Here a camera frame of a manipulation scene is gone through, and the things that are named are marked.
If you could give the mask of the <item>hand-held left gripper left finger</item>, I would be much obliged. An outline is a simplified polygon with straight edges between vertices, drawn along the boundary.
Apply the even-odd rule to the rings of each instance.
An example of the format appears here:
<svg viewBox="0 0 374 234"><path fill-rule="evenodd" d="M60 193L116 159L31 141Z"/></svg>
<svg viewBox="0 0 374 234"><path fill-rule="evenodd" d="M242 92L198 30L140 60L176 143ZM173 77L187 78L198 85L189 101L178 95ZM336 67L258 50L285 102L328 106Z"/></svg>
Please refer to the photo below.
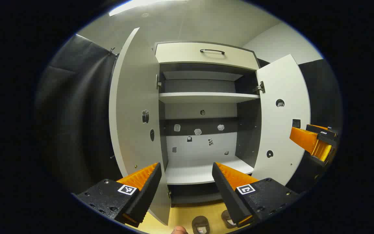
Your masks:
<svg viewBox="0 0 374 234"><path fill-rule="evenodd" d="M153 163L119 180L101 179L77 198L117 222L138 227L158 190L161 164Z"/></svg>

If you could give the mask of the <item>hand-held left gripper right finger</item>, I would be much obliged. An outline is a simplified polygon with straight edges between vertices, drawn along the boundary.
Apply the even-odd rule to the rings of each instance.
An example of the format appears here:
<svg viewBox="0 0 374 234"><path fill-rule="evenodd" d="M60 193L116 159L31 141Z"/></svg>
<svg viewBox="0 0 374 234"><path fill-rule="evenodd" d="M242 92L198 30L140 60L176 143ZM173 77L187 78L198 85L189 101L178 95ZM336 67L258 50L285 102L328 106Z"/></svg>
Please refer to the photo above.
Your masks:
<svg viewBox="0 0 374 234"><path fill-rule="evenodd" d="M299 194L272 178L256 179L219 162L212 177L238 228L263 223L299 199Z"/></svg>

